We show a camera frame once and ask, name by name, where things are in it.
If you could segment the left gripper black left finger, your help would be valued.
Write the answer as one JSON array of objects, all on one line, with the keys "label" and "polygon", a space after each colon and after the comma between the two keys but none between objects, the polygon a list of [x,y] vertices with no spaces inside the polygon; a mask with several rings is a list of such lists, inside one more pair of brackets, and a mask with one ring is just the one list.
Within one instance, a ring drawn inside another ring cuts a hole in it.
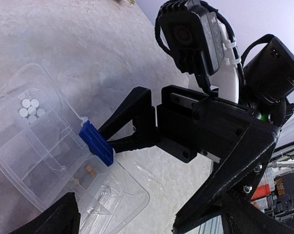
[{"label": "left gripper black left finger", "polygon": [[68,192],[13,234],[78,234],[80,213],[75,193]]}]

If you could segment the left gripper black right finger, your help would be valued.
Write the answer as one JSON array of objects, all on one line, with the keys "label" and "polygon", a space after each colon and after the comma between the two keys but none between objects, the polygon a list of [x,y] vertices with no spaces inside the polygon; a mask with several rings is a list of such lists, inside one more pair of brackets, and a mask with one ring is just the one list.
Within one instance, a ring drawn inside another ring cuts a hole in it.
[{"label": "left gripper black right finger", "polygon": [[221,219],[225,234],[294,234],[294,229],[265,215],[239,194],[222,197]]}]

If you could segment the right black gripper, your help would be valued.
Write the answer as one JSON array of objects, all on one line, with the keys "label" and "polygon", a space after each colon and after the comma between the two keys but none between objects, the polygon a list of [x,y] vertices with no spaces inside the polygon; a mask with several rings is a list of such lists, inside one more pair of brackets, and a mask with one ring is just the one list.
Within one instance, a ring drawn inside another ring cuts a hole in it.
[{"label": "right black gripper", "polygon": [[[136,87],[98,132],[117,153],[157,145],[185,163],[198,153],[221,162],[177,212],[173,233],[184,234],[197,227],[208,209],[254,167],[271,157],[280,129],[260,120],[254,109],[175,85],[161,90],[161,101],[156,127],[152,92]],[[135,128],[130,136],[110,140],[129,122]]]}]

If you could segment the clear plastic pill organizer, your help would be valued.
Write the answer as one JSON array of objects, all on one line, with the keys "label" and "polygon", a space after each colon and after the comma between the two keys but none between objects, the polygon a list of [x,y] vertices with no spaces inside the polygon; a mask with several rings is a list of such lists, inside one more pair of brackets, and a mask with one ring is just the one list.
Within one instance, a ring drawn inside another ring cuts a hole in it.
[{"label": "clear plastic pill organizer", "polygon": [[[21,100],[39,100],[46,114],[27,125]],[[79,115],[48,72],[30,63],[0,89],[0,234],[32,221],[68,192],[80,213],[79,234],[120,234],[148,205],[148,192],[115,159],[99,150],[98,133]],[[74,173],[97,174],[80,185]]]}]

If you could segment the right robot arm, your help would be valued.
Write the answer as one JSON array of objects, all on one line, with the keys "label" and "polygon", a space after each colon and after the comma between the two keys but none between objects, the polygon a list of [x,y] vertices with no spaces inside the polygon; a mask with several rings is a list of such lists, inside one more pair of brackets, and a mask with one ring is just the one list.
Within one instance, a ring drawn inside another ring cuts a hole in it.
[{"label": "right robot arm", "polygon": [[218,167],[178,211],[172,232],[184,234],[221,216],[226,234],[294,234],[294,229],[251,204],[280,136],[294,112],[294,56],[273,35],[244,67],[246,85],[238,103],[170,85],[162,103],[134,88],[99,132],[116,153],[157,146],[188,163],[197,154],[215,156]]}]

